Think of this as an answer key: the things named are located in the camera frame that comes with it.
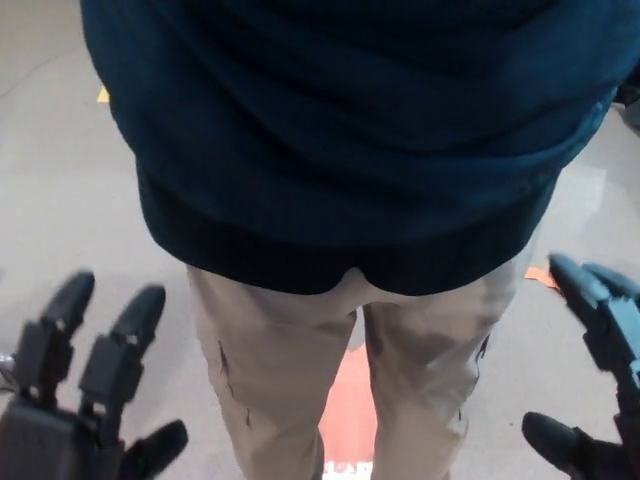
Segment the pant leg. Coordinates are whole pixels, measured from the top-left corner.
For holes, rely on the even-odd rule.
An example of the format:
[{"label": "pant leg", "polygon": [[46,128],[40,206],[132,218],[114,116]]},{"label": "pant leg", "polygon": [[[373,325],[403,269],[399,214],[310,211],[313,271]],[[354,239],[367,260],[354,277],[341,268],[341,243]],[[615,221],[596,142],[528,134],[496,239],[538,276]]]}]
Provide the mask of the pant leg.
[{"label": "pant leg", "polygon": [[478,381],[478,359],[524,278],[532,244],[465,287],[388,294],[365,307],[378,414],[372,479],[449,478],[467,433],[462,407]]},{"label": "pant leg", "polygon": [[225,425],[247,480],[320,480],[318,424],[367,284],[299,296],[190,267],[197,329]]}]

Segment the beige trousers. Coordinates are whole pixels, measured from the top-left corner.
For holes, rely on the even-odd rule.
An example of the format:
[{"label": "beige trousers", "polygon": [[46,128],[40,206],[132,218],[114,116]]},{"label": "beige trousers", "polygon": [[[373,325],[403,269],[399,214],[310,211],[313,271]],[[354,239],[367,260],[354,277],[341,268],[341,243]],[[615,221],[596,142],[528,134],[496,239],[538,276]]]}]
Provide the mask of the beige trousers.
[{"label": "beige trousers", "polygon": [[372,479],[448,478],[478,359],[532,244],[484,278],[423,297],[380,290],[359,270],[301,296],[190,267],[209,377],[247,480],[322,478],[318,424],[361,306],[378,415]]}]

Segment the yellow floor marking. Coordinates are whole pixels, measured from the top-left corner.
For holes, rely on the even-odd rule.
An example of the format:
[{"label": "yellow floor marking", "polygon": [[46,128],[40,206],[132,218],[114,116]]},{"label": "yellow floor marking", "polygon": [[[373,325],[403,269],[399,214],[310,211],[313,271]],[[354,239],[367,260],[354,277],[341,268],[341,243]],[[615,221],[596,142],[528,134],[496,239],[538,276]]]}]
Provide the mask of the yellow floor marking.
[{"label": "yellow floor marking", "polygon": [[109,92],[107,92],[107,89],[104,87],[102,87],[98,95],[98,103],[109,103]]}]

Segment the concrete floor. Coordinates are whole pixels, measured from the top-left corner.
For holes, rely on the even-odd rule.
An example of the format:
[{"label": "concrete floor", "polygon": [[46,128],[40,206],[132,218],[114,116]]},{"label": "concrete floor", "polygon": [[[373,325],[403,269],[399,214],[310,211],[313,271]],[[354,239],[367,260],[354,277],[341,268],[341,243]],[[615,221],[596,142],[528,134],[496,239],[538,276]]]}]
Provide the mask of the concrete floor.
[{"label": "concrete floor", "polygon": [[[84,358],[134,290],[167,286],[168,305],[124,435],[133,439],[182,418],[191,443],[162,478],[241,478],[190,320],[181,265],[151,241],[137,201],[132,155],[85,52],[74,0],[0,0],[0,349],[38,313],[55,286],[92,267],[98,288],[77,336]],[[535,264],[550,250],[621,268],[640,278],[640,140],[610,112],[564,174]],[[562,478],[519,433],[539,410],[596,436],[615,438],[613,384],[598,374],[581,329],[561,301],[526,282],[506,315],[470,404],[472,433],[456,480]],[[69,384],[78,378],[78,365]],[[66,388],[62,400],[75,405]]]}]

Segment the dark teal sweater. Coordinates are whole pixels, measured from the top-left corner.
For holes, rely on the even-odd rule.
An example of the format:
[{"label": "dark teal sweater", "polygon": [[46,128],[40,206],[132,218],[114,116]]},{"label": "dark teal sweater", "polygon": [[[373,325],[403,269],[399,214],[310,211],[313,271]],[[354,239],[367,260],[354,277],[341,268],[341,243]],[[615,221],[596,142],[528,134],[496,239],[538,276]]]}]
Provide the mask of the dark teal sweater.
[{"label": "dark teal sweater", "polygon": [[[143,199],[169,195],[200,232],[309,249],[508,234],[500,212],[554,184],[640,57],[637,0],[82,5]],[[160,235],[188,215],[153,205],[165,248],[220,270],[212,237]],[[521,247],[486,245],[478,271]]]}]

